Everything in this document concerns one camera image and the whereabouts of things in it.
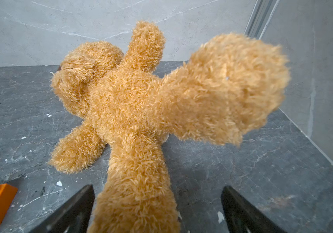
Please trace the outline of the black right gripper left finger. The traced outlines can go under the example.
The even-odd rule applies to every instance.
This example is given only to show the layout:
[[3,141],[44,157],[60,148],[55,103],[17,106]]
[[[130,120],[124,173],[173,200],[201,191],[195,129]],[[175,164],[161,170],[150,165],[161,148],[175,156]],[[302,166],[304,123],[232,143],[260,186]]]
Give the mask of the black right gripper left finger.
[[88,229],[94,200],[93,185],[85,185],[31,232],[85,233]]

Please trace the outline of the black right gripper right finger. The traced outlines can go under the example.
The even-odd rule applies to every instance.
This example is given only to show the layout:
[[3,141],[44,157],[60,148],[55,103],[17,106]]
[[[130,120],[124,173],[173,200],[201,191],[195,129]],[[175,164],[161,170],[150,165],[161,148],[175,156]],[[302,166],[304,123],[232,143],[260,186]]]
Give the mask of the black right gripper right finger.
[[231,233],[286,233],[232,186],[223,188],[221,203]]

